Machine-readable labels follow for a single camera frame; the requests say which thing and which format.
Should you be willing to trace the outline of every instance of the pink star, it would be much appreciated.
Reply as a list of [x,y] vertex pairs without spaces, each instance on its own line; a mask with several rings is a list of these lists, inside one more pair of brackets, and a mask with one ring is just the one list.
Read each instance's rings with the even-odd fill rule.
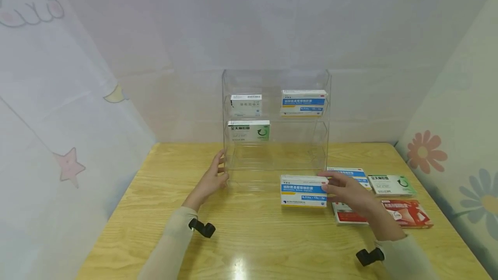
[[58,155],[57,153],[53,153],[53,155],[61,167],[61,181],[67,181],[69,179],[76,188],[79,188],[76,174],[84,171],[85,167],[76,161],[76,148],[73,147],[63,156]]

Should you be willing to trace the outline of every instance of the beige sleeve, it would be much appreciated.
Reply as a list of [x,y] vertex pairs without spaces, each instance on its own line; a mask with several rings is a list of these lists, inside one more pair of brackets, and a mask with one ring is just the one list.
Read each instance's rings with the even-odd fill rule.
[[138,274],[138,280],[177,278],[183,256],[194,233],[188,227],[193,218],[197,218],[197,213],[187,207],[180,207],[173,212],[164,227],[161,239]]
[[376,241],[384,253],[384,267],[391,279],[438,280],[429,258],[411,235],[398,241]]

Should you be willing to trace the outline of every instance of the white wall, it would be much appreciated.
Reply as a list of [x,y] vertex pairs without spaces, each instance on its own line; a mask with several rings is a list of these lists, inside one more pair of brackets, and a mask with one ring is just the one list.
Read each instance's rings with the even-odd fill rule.
[[331,141],[394,142],[485,0],[69,0],[158,140],[222,140],[223,68],[327,68]]
[[396,145],[493,279],[498,279],[497,50],[498,0],[488,0]]
[[72,279],[154,137],[66,0],[1,1],[0,279]]

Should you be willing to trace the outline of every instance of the acrylic shelf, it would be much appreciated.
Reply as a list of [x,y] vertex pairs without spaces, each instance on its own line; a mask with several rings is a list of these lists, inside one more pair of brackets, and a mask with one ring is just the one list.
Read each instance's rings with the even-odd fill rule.
[[[282,90],[325,90],[331,77],[326,70],[226,70],[223,72],[223,141],[229,171],[310,171],[327,165],[330,98],[320,117],[282,117]],[[259,117],[232,115],[232,94],[262,94]],[[227,122],[269,120],[269,140],[233,142]]]

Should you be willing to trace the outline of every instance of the blue label stripe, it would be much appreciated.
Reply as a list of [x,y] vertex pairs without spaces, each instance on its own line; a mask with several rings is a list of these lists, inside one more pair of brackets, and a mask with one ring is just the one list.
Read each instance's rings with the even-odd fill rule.
[[327,201],[327,197],[325,196],[301,196],[301,199],[311,201]]
[[301,111],[322,111],[323,107],[301,107]]
[[324,105],[325,99],[283,99],[282,105]]
[[309,192],[311,194],[326,194],[323,191],[322,186],[311,186],[311,185],[281,185],[281,191],[285,192]]
[[363,171],[341,171],[341,170],[334,170],[334,171],[331,171],[331,172],[339,172],[339,173],[343,173],[344,175],[347,175],[347,176],[363,176],[364,178],[367,177],[365,175],[365,172],[363,172]]
[[366,178],[354,178],[354,179],[356,179],[360,183],[367,183],[368,184],[368,179],[366,179]]

